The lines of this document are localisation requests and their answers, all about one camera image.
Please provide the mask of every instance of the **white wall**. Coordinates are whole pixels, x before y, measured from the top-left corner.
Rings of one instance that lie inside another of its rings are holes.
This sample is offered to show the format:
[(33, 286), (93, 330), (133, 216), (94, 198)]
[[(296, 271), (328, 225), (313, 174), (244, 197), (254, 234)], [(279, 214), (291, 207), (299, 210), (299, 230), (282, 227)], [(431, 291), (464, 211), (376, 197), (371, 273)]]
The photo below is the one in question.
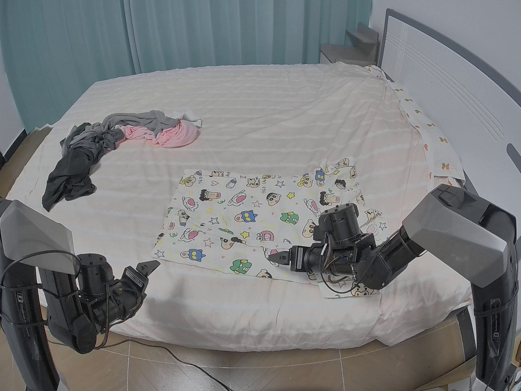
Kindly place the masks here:
[(463, 45), (521, 89), (521, 0), (373, 0), (369, 25), (380, 36), (387, 8)]
[(6, 153), (23, 130), (0, 53), (0, 152)]

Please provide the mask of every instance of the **headboard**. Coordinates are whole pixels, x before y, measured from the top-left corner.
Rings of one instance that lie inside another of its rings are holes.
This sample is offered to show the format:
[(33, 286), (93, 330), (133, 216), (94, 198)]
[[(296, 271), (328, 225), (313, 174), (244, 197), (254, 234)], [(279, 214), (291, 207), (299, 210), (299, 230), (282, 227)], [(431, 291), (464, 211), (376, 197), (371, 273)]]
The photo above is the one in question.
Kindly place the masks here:
[(521, 235), (521, 92), (469, 50), (391, 9), (378, 66), (446, 135), (465, 187), (513, 213)]

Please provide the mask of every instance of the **curtain fold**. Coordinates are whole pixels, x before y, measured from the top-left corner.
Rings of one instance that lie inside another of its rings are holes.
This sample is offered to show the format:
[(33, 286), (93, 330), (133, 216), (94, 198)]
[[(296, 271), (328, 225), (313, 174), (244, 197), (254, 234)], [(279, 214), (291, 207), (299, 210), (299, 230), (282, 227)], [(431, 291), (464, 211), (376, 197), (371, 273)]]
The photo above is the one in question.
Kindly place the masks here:
[(92, 83), (207, 65), (319, 61), (371, 0), (0, 0), (0, 42), (28, 131)]

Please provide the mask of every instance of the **tiled floor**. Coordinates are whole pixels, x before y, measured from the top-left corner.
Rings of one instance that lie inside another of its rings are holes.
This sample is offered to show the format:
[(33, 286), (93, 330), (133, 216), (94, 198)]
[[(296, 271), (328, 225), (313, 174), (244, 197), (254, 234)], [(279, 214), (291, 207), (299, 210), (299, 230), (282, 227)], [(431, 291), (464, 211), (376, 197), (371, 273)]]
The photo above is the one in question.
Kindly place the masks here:
[[(48, 133), (49, 130), (44, 129), (30, 134), (0, 170), (0, 197), (8, 194), (23, 166)], [(126, 337), (111, 334), (109, 343), (124, 339)], [(454, 317), (393, 347), (377, 341), (356, 349), (278, 352), (224, 352), (165, 346), (180, 359), (204, 367), (234, 391), (407, 391), (463, 363), (461, 343)], [(163, 349), (124, 343), (79, 355), (65, 346), (51, 344), (50, 348), (71, 391), (222, 389), (197, 368), (175, 361)], [(3, 333), (0, 333), (0, 390), (24, 390)]]

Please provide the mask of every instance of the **bed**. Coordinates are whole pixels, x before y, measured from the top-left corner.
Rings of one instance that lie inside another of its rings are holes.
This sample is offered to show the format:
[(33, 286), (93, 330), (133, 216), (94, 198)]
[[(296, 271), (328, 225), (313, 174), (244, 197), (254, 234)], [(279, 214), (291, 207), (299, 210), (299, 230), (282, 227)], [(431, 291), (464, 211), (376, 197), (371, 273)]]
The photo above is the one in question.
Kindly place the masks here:
[[(203, 119), (194, 143), (167, 150), (126, 141), (92, 170), (93, 195), (43, 210), (47, 176), (72, 125), (114, 112), (181, 107)], [(89, 88), (54, 125), (8, 199), (66, 225), (76, 253), (102, 253), (119, 274), (151, 258), (185, 168), (295, 175), (323, 158), (352, 155), (366, 202), (377, 204), (396, 229), (430, 187), (447, 180), (429, 178), (424, 145), (391, 84), (362, 67), (337, 62), (160, 71)], [(393, 345), (467, 305), (471, 290), (427, 253), (381, 295), (362, 298), (324, 299), (312, 285), (172, 262), (161, 263), (147, 294), (140, 312), (114, 331), (190, 347), (261, 351), (349, 348), (374, 339)]]

